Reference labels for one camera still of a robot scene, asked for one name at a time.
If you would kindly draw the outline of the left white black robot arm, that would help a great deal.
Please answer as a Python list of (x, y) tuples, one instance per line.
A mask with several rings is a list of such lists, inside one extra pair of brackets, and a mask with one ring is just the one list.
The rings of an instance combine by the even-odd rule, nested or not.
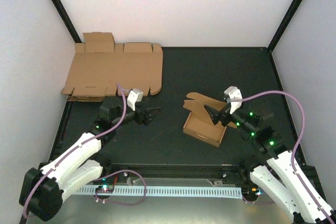
[(143, 105), (139, 99), (105, 99), (89, 130), (71, 147), (45, 166), (27, 171), (19, 197), (23, 217), (28, 219), (32, 213), (48, 221), (78, 189), (92, 181), (108, 181), (113, 169), (98, 152), (116, 135), (117, 128), (132, 121), (149, 125), (160, 110)]

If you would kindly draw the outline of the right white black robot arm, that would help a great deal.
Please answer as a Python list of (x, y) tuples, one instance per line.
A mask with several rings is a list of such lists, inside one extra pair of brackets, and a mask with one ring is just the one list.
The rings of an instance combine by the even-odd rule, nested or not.
[(335, 223), (335, 210), (310, 183), (293, 152), (263, 116), (242, 108), (231, 112), (229, 104), (219, 111), (209, 105), (204, 108), (213, 124), (234, 123), (242, 139), (255, 147), (257, 154), (239, 166), (243, 183), (257, 185), (292, 223)]

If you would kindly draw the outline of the brown cardboard box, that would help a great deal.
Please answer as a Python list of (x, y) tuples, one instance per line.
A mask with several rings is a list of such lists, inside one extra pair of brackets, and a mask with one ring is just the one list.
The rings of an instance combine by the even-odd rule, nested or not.
[(190, 113), (183, 126), (183, 132), (205, 143), (219, 147), (227, 127), (222, 126), (221, 122), (214, 125), (204, 105), (220, 110), (226, 103), (197, 92), (190, 92), (186, 97), (183, 108), (189, 110)]

